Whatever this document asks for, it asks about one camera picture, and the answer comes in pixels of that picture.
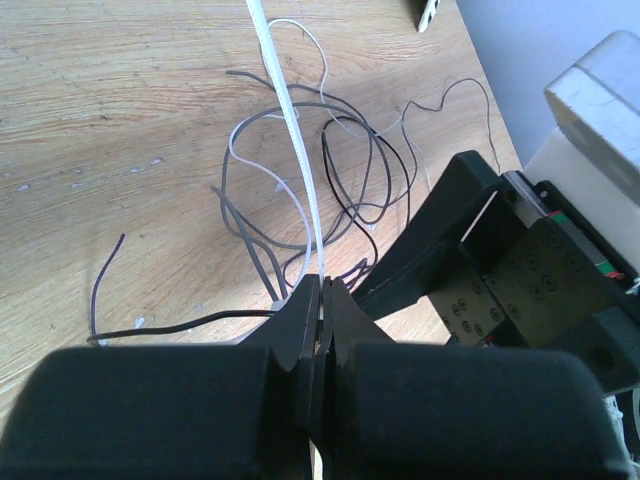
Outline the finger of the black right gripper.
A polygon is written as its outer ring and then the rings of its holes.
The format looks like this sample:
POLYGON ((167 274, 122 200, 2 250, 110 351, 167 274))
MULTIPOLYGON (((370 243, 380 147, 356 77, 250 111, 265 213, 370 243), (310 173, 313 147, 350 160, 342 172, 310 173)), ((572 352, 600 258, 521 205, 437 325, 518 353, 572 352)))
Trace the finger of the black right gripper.
POLYGON ((475 150, 455 154, 408 226, 353 292, 358 307, 380 320, 430 295, 449 257, 502 179, 475 150))

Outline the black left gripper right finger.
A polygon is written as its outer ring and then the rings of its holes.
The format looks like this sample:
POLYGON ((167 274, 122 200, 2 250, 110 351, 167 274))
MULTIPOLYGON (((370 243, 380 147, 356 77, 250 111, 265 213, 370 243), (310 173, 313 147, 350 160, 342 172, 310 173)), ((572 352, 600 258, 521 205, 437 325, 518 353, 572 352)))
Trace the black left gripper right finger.
POLYGON ((603 392, 575 356, 392 340, 344 283, 322 288, 328 479, 626 479, 603 392))

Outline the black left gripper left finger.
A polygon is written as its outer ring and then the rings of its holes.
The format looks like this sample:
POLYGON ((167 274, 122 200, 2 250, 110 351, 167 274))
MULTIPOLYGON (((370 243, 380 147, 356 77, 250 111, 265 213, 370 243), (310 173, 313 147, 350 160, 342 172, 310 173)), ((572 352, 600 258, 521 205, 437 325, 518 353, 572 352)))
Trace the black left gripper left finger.
POLYGON ((74 347, 44 357, 1 437, 5 479, 308 479, 298 365, 319 278, 236 345, 74 347))

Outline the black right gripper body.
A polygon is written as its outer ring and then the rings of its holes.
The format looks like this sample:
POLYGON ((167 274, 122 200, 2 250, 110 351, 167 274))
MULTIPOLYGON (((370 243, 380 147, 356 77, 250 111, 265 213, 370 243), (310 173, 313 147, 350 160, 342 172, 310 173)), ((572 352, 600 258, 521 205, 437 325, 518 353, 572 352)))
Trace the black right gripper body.
POLYGON ((501 180, 429 295, 452 342, 563 351, 608 394, 638 387, 638 270, 550 182, 501 180))

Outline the white zip tie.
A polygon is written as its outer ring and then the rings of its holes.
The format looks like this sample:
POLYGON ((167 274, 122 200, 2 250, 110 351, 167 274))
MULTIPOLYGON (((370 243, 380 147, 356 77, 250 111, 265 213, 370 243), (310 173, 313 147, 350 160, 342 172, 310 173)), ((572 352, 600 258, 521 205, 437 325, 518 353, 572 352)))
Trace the white zip tie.
POLYGON ((314 237, 316 244, 316 255, 318 274, 320 278, 324 277, 325 255, 324 241, 322 235, 321 218, 319 205, 316 195, 316 188, 313 179, 312 169, 308 152, 304 143, 304 139, 299 128, 298 120, 294 113, 293 103, 291 101, 288 87, 281 69, 280 61, 273 42, 268 22, 260 1, 248 0, 246 2, 251 20, 254 25, 259 45, 262 51, 264 65, 270 76, 275 93, 278 98, 279 106, 286 123, 289 136, 299 163, 302 173, 307 200, 310 208, 311 218, 313 222, 314 237))

